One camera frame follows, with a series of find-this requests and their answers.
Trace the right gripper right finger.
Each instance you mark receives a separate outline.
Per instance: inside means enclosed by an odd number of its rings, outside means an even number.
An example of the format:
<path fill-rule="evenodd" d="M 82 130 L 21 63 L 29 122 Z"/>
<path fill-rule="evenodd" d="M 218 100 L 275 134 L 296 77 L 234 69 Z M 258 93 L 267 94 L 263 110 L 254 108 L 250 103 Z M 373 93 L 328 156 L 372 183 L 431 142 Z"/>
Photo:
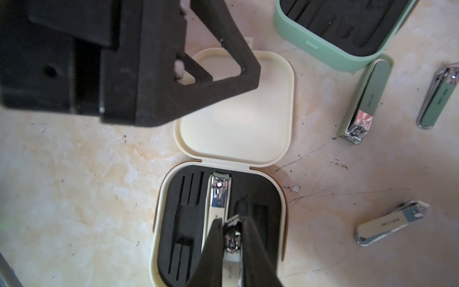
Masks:
<path fill-rule="evenodd" d="M 244 287 L 282 287 L 251 217 L 241 217 Z"/>

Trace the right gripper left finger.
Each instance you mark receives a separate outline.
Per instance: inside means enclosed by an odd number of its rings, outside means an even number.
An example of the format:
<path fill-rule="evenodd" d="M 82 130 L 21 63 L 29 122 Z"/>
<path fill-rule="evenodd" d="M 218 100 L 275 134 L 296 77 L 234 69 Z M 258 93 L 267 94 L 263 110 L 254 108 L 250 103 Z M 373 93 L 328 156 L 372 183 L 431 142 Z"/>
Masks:
<path fill-rule="evenodd" d="M 213 220 L 196 270 L 188 287 L 221 287 L 224 257 L 224 229 L 221 218 Z"/>

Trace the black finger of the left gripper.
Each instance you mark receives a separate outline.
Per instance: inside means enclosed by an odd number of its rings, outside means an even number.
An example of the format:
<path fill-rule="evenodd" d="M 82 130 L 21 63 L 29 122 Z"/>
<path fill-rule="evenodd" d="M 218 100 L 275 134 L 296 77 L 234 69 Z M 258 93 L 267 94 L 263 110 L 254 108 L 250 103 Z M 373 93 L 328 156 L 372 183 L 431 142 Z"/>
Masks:
<path fill-rule="evenodd" d="M 186 16 L 199 20 L 240 67 L 214 80 L 185 52 Z M 261 66 L 224 1 L 122 1 L 115 50 L 100 54 L 100 119 L 157 127 L 256 89 Z"/>

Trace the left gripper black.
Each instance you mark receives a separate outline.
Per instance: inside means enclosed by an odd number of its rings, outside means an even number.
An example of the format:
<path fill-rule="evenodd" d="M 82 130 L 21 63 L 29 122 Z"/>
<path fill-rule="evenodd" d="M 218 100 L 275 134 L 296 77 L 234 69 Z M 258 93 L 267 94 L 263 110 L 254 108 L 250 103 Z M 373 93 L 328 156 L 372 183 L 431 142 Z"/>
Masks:
<path fill-rule="evenodd" d="M 98 115 L 100 59 L 117 46 L 117 1 L 2 1 L 1 105 Z"/>

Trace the large cream nail clipper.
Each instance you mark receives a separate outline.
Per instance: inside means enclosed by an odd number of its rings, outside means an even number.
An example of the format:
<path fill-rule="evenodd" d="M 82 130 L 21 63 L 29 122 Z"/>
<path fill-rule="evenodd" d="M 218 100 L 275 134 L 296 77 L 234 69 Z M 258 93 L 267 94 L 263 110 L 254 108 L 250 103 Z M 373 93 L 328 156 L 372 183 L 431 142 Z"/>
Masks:
<path fill-rule="evenodd" d="M 204 210 L 202 250 L 204 250 L 213 220 L 221 219 L 225 222 L 228 218 L 231 182 L 232 177 L 229 173 L 214 172 L 209 177 Z"/>

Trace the cream case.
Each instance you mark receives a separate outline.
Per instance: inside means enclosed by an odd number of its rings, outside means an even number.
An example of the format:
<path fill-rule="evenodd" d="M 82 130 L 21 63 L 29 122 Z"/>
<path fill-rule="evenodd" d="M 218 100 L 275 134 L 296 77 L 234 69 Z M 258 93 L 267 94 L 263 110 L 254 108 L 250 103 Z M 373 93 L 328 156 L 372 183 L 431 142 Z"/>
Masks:
<path fill-rule="evenodd" d="M 155 287 L 187 287 L 202 254 L 204 210 L 212 173 L 232 177 L 228 218 L 251 217 L 278 277 L 284 254 L 286 201 L 262 172 L 287 152 L 292 136 L 294 71 L 281 55 L 254 53 L 259 86 L 182 117 L 174 138 L 191 160 L 161 184 L 149 264 Z"/>

